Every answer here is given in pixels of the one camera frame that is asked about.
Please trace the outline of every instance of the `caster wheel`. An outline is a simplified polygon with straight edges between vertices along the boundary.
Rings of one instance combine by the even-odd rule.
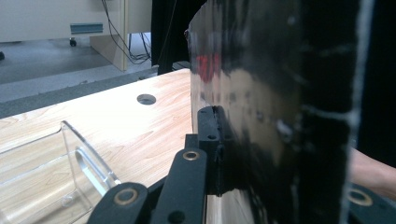
[[[75,47],[77,45],[76,40],[70,40],[70,46]]]

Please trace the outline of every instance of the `clear plastic container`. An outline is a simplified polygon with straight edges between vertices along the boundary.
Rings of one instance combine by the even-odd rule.
[[[0,223],[74,223],[120,181],[66,121],[0,154]]]

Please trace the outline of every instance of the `reflective black surface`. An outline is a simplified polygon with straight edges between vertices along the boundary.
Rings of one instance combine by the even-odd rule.
[[[192,114],[215,105],[230,130],[219,176],[232,187],[208,198],[207,222],[346,218],[371,13],[370,1],[211,0],[195,15]]]

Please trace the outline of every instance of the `person's arm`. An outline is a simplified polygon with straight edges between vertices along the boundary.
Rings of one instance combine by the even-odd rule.
[[[396,169],[355,148],[351,153],[351,181],[396,201]]]

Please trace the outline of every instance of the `light wood tabletop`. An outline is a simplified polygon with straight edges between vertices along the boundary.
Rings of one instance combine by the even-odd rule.
[[[151,94],[153,105],[136,98]],[[60,129],[68,121],[121,182],[147,187],[168,174],[191,133],[190,70],[101,91],[0,119],[0,153]]]

